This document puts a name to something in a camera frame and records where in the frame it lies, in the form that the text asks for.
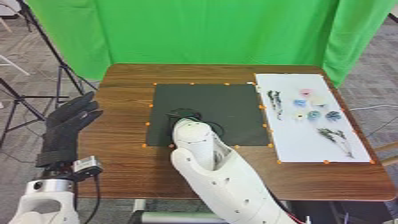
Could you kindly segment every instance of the floor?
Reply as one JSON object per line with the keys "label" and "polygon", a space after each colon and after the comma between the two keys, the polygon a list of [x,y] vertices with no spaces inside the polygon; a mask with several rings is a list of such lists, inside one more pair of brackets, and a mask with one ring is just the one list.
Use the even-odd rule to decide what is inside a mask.
{"label": "floor", "polygon": [[[31,75],[24,76],[12,68],[0,67],[0,77],[4,78],[13,89],[24,95],[52,94],[56,61],[42,39],[35,31],[28,33],[20,19],[6,20],[4,22],[13,33],[6,33],[0,27],[0,54],[17,63]],[[349,108],[379,104],[398,105],[398,24],[390,19],[383,22],[338,91]],[[61,93],[70,97],[77,95],[67,79],[63,79]],[[3,103],[3,109],[0,109],[0,121],[3,123],[10,99],[1,92],[0,102]],[[45,101],[33,100],[31,104],[40,110],[44,109]],[[367,139],[372,147],[398,141],[398,119],[392,120],[398,117],[398,109],[381,107],[356,110],[353,111],[353,116],[363,134],[369,135]],[[29,118],[29,114],[19,108],[15,111],[15,123]],[[24,184],[36,174],[33,160],[40,148],[38,135],[42,130],[42,123],[33,123],[26,128],[15,130],[6,136],[6,142],[0,151],[0,223],[6,223],[12,217]],[[392,155],[398,155],[398,150],[378,153],[379,158]],[[386,167],[386,172],[398,186],[398,165]],[[132,200],[102,200],[92,223],[125,223],[131,205]],[[81,220],[88,216],[92,206],[93,201],[81,199]],[[390,213],[398,217],[398,202],[388,202],[386,206]],[[200,211],[205,210],[205,206],[198,201],[150,200],[147,209],[150,211]]]}

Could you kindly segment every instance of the green backdrop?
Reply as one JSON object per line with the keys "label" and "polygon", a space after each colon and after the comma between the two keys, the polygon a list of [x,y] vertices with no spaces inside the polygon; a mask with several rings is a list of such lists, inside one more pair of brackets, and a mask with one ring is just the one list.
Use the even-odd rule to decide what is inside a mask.
{"label": "green backdrop", "polygon": [[317,65],[338,85],[395,0],[28,0],[76,74],[113,63]]}

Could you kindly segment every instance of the white board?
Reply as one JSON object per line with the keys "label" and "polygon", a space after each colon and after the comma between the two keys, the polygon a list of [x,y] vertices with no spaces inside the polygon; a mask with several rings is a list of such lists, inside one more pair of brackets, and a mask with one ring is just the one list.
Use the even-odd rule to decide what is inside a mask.
{"label": "white board", "polygon": [[[321,75],[255,74],[255,80],[262,104],[266,106],[264,113],[273,131],[273,145],[280,162],[322,162],[324,160],[330,162],[369,162],[369,154],[344,113],[340,112],[340,107]],[[310,89],[310,97],[301,96],[301,89]],[[280,92],[280,120],[276,119],[276,112],[271,108],[267,98],[269,90]],[[294,99],[305,99],[305,108],[299,108],[292,104]],[[319,99],[324,101],[324,107],[312,105]],[[321,116],[315,121],[308,121],[306,112],[314,110],[319,111]],[[337,121],[330,121],[324,118],[324,114],[330,111],[338,112],[340,119]],[[296,119],[296,113],[305,114],[301,120]],[[319,128],[342,131],[344,140],[335,137],[344,142],[342,146],[321,136],[317,133]]]}

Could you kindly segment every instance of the light stand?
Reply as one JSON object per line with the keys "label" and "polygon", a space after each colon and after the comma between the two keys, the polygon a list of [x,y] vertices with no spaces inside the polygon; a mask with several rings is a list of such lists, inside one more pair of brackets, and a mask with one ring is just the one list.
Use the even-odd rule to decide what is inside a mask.
{"label": "light stand", "polygon": [[84,82],[84,84],[90,86],[90,88],[93,90],[97,90],[97,88],[93,87],[93,85],[88,83],[88,81],[79,77],[76,76],[74,72],[72,72],[72,69],[68,67],[68,65],[65,64],[60,56],[58,56],[58,52],[54,50],[54,47],[51,45],[51,42],[49,42],[49,39],[47,39],[47,36],[45,36],[45,33],[42,31],[42,28],[40,28],[40,25],[38,25],[38,22],[35,20],[35,17],[33,17],[33,14],[31,14],[31,10],[29,10],[29,7],[26,5],[26,3],[22,2],[22,0],[15,0],[19,5],[20,5],[20,10],[22,10],[22,13],[26,15],[26,18],[33,24],[33,27],[38,31],[38,34],[40,34],[40,38],[45,42],[45,46],[51,50],[51,53],[52,53],[52,56],[56,58],[56,61],[58,61],[58,78],[56,78],[56,97],[54,97],[54,108],[58,107],[58,104],[61,103],[61,101],[58,100],[61,97],[60,97],[60,81],[61,81],[61,72],[65,72],[65,75],[67,75],[67,78],[70,80],[70,83],[74,85],[74,88],[77,90],[77,93],[79,95],[83,95],[83,85],[81,85],[81,81]]}
{"label": "light stand", "polygon": [[[6,82],[1,78],[0,78],[0,85],[3,86],[3,88],[6,90],[6,92],[4,92],[6,95],[13,98],[10,113],[8,113],[8,119],[6,119],[6,122],[4,122],[4,128],[3,128],[1,138],[0,138],[0,149],[1,149],[6,133],[10,131],[13,131],[17,128],[29,125],[33,122],[45,120],[44,114],[36,111],[36,109],[33,108],[31,104],[26,102],[24,99],[36,99],[38,98],[38,99],[51,99],[52,100],[52,99],[58,99],[58,98],[67,98],[67,96],[22,96],[22,95],[17,94],[17,92],[13,91],[12,87],[8,86],[8,84],[6,84]],[[35,116],[35,119],[26,121],[22,124],[15,125],[10,128],[10,123],[12,123],[12,118],[13,118],[17,105],[22,105],[26,107],[28,111],[31,112],[31,114]]]}

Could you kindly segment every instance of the metal pole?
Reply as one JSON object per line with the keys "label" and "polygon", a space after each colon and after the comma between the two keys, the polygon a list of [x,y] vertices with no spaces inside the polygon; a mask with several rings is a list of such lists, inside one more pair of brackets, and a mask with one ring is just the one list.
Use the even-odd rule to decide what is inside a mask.
{"label": "metal pole", "polygon": [[145,224],[227,224],[225,220],[212,213],[184,212],[143,212],[141,223]]}
{"label": "metal pole", "polygon": [[28,74],[28,72],[22,70],[22,68],[13,64],[13,62],[0,55],[0,58],[1,58],[1,60],[6,62],[6,64],[8,64],[8,66],[12,66],[17,70],[19,70],[19,72],[26,75],[26,76],[29,76],[29,74]]}
{"label": "metal pole", "polygon": [[56,108],[58,108],[60,80],[61,80],[61,68],[60,68],[60,66],[58,66],[56,93],[54,93],[54,96],[56,96],[56,99],[54,99],[54,110],[56,110]]}
{"label": "metal pole", "polygon": [[6,135],[6,132],[8,132],[8,126],[10,126],[10,121],[12,121],[12,117],[13,117],[17,103],[19,103],[17,100],[13,100],[12,108],[10,108],[10,114],[8,114],[8,120],[6,120],[6,123],[4,123],[3,134],[1,134],[1,139],[0,139],[0,149],[1,149],[1,146],[3,146],[3,140],[4,140],[4,135]]}
{"label": "metal pole", "polygon": [[54,47],[52,47],[52,45],[51,45],[51,42],[49,42],[45,33],[44,33],[42,29],[40,29],[40,25],[38,25],[36,20],[35,20],[35,18],[33,18],[33,14],[31,14],[31,11],[29,11],[29,7],[28,7],[26,3],[22,2],[22,0],[15,0],[15,1],[19,2],[22,11],[26,12],[28,19],[29,19],[31,24],[33,24],[33,26],[35,26],[35,29],[36,29],[36,31],[38,31],[40,38],[42,38],[42,40],[44,40],[44,42],[45,42],[45,46],[47,46],[47,48],[49,48],[49,50],[51,50],[52,56],[54,56],[56,61],[58,61],[58,64],[60,64],[60,68],[61,68],[63,71],[65,71],[65,75],[67,75],[67,77],[68,77],[68,79],[70,79],[70,83],[72,83],[72,85],[74,85],[74,88],[76,88],[76,90],[77,90],[77,93],[79,93],[79,95],[83,95],[83,90],[79,89],[76,80],[74,80],[74,78],[72,78],[70,71],[68,71],[68,69],[67,69],[68,66],[67,66],[67,64],[63,63],[61,58],[60,58],[60,56],[58,56],[58,52],[56,52]]}

